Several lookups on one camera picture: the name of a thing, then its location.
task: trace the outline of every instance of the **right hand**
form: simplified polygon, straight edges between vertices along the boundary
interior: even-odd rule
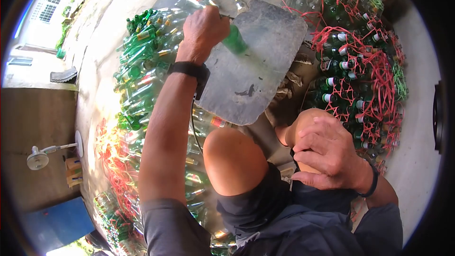
[[[185,38],[180,43],[176,62],[191,61],[202,65],[212,48],[226,38],[229,32],[229,18],[221,18],[218,7],[209,5],[196,10],[183,25]]]
[[[321,172],[296,172],[293,180],[320,190],[354,189],[365,194],[373,182],[368,162],[357,156],[352,135],[333,117],[315,117],[299,133],[294,159]]]

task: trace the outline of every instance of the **black bracelet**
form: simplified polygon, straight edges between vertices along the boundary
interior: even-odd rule
[[[368,162],[368,164],[373,169],[373,183],[371,184],[370,190],[368,190],[368,192],[366,192],[365,194],[356,192],[357,195],[361,196],[362,198],[367,198],[367,197],[371,196],[374,193],[374,190],[376,190],[376,186],[378,185],[379,172],[376,169],[376,167],[374,167],[374,165],[372,165],[370,162]]]

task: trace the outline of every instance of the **cable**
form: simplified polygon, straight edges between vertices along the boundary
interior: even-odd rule
[[[199,151],[201,151],[201,154],[204,155],[204,153],[202,152],[202,147],[199,144],[199,140],[197,140],[196,130],[194,129],[193,109],[194,109],[194,99],[193,99],[193,103],[191,104],[191,127],[192,127],[192,130],[194,133],[194,139],[196,139],[197,147],[199,148]]]

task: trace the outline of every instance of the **person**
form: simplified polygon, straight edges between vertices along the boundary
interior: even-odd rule
[[[207,6],[188,16],[183,31],[176,61],[202,65],[228,36],[229,20]],[[210,234],[186,207],[183,180],[196,84],[194,77],[170,74],[150,117],[138,188],[150,256],[211,254]],[[236,236],[234,255],[395,255],[401,250],[398,197],[383,176],[366,198],[368,212],[351,232],[350,202],[374,189],[377,175],[356,155],[351,134],[337,119],[310,109],[276,133],[299,165],[291,191],[259,146],[236,129],[216,129],[205,140],[205,168],[218,195],[217,211]]]

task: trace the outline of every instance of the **wall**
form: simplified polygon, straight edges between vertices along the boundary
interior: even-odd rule
[[[29,9],[27,19],[24,21],[24,26],[21,29],[20,39],[16,44],[34,44],[46,48],[54,48],[58,39],[62,35],[61,23],[65,19],[61,14],[63,9],[71,5],[70,0],[61,0],[57,5],[54,14],[49,23],[44,23],[39,19],[30,20],[30,16],[35,10],[39,0],[35,0]]]
[[[36,88],[1,90],[1,174],[20,211],[33,211],[79,195],[66,184],[66,151],[49,154],[38,171],[26,160],[33,145],[42,149],[74,142],[76,92]]]
[[[10,52],[10,56],[31,57],[33,61],[31,66],[14,64],[6,66],[3,87],[77,90],[74,84],[50,82],[51,72],[68,69],[65,61],[54,54],[14,49]]]
[[[433,97],[441,79],[431,38],[420,14],[411,6],[395,24],[407,56],[405,68],[409,96],[405,102],[400,146],[387,162],[385,177],[400,202],[404,244],[412,235],[433,193],[441,156],[433,137]]]

